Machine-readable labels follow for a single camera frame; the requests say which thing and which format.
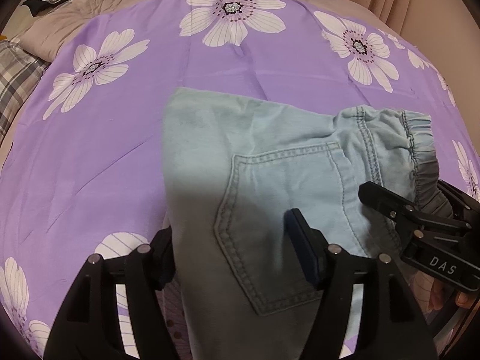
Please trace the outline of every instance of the plaid cloth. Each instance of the plaid cloth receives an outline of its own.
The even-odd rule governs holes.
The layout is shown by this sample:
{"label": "plaid cloth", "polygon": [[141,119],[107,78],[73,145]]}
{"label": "plaid cloth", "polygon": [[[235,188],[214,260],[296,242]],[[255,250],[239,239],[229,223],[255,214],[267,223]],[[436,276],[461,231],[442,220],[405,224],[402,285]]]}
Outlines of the plaid cloth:
{"label": "plaid cloth", "polygon": [[0,40],[0,143],[49,65],[17,43]]}

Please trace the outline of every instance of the silver pin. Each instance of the silver pin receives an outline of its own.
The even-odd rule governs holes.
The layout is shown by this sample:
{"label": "silver pin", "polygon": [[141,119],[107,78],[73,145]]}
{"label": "silver pin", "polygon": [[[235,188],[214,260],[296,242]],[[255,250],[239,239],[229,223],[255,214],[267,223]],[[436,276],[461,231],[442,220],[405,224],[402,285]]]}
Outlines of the silver pin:
{"label": "silver pin", "polygon": [[98,253],[91,254],[90,256],[88,256],[87,261],[88,261],[90,264],[96,264],[97,262],[100,261],[100,255],[99,255]]}
{"label": "silver pin", "polygon": [[415,230],[413,235],[417,238],[423,238],[423,232],[421,230]]}
{"label": "silver pin", "polygon": [[333,254],[339,254],[342,251],[342,248],[337,244],[328,245],[328,251]]}
{"label": "silver pin", "polygon": [[145,254],[145,253],[148,253],[150,252],[152,248],[150,247],[150,245],[148,244],[142,244],[140,245],[138,248],[137,248],[137,252],[141,253],[141,254]]}
{"label": "silver pin", "polygon": [[392,258],[386,253],[380,253],[380,256],[378,256],[378,259],[384,264],[388,264],[392,262]]}

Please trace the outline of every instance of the flower center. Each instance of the flower center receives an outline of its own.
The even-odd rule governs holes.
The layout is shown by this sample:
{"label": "flower center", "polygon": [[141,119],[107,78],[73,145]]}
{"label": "flower center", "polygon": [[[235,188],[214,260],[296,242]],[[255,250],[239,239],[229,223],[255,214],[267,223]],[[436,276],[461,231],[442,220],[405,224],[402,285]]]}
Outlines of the flower center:
{"label": "flower center", "polygon": [[222,7],[226,15],[233,15],[234,13],[242,13],[243,4],[238,2],[225,3]]}
{"label": "flower center", "polygon": [[352,39],[353,48],[358,51],[359,54],[367,54],[367,45],[363,44],[361,40]]}
{"label": "flower center", "polygon": [[96,71],[99,67],[103,66],[104,63],[103,62],[94,62],[93,64],[91,64],[89,67],[87,67],[84,71],[83,71],[83,76],[86,76],[87,74],[90,74],[90,73],[93,73],[94,71]]}

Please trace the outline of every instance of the bed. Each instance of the bed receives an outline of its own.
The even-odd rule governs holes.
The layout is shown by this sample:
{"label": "bed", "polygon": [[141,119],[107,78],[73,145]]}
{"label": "bed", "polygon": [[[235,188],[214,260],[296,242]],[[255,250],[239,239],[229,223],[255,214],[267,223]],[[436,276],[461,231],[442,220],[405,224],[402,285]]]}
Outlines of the bed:
{"label": "bed", "polygon": [[[178,86],[321,114],[358,104],[431,114],[440,177],[480,199],[474,19],[461,0],[357,1],[371,11],[348,0],[72,0],[20,37],[52,64],[0,147],[0,287],[38,355],[86,256],[127,254],[162,228],[160,127]],[[241,21],[228,22],[228,9]],[[375,50],[372,62],[349,63],[345,31],[357,51]],[[117,297],[135,356],[121,287]],[[174,282],[159,301],[189,359],[195,347],[180,299]],[[353,351],[354,340],[346,346]]]}

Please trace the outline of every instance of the white lettering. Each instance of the white lettering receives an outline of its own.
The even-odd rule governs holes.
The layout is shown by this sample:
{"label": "white lettering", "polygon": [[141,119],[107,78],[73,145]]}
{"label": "white lettering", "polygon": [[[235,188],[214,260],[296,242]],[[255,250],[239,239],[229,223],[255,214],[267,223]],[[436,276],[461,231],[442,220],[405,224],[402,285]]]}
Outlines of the white lettering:
{"label": "white lettering", "polygon": [[438,264],[438,257],[433,257],[430,261],[430,266],[436,266]]}

